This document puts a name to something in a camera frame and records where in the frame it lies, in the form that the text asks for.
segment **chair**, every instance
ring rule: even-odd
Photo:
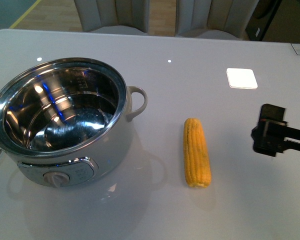
[[[240,40],[259,0],[177,0],[175,36]]]
[[[148,35],[150,0],[74,0],[82,30]]]

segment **yellow corn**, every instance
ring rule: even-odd
[[[188,118],[183,129],[184,174],[192,188],[206,188],[211,170],[204,130],[197,118]]]

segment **electric cooking pot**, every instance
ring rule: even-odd
[[[144,102],[132,111],[132,93]],[[108,173],[124,158],[130,123],[147,95],[110,65],[64,58],[37,65],[0,91],[0,148],[30,180],[71,186]]]

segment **white tabletop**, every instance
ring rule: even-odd
[[[261,105],[286,108],[300,129],[300,55],[291,44],[1,30],[0,89],[41,62],[110,64],[148,95],[127,156],[100,180],[52,188],[0,157],[0,240],[300,240],[300,152],[255,153]],[[227,68],[251,69],[257,89],[230,88]],[[133,95],[135,108],[142,99]],[[184,178],[183,124],[199,118],[212,183]]]

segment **black robotic claw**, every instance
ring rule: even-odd
[[[300,141],[300,130],[288,127],[287,122],[283,121],[285,110],[271,104],[262,105],[258,124],[251,133],[256,153],[275,157],[287,149],[300,151],[300,143],[285,140],[291,138]]]

